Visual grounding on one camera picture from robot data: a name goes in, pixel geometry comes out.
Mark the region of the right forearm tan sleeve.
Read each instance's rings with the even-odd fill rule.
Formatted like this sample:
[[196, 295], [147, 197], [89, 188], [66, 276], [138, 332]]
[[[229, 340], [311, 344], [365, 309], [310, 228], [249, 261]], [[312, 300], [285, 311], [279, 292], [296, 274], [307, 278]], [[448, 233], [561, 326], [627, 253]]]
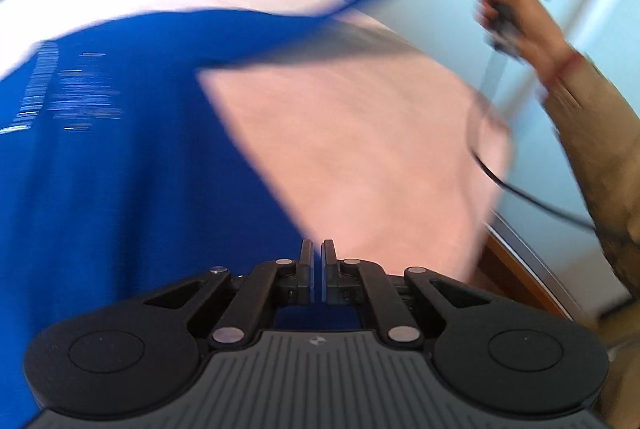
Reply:
[[544, 100], [605, 259], [639, 295], [639, 116], [590, 59], [573, 51]]

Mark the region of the person's right hand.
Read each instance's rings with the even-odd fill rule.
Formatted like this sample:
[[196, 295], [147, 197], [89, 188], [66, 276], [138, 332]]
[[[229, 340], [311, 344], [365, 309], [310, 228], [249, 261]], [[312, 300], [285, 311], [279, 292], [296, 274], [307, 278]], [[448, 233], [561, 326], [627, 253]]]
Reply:
[[518, 30], [514, 38], [518, 54], [546, 87], [584, 63], [585, 58], [565, 40], [560, 26], [539, 0], [480, 0], [478, 22], [485, 30], [495, 27], [499, 6], [511, 10]]

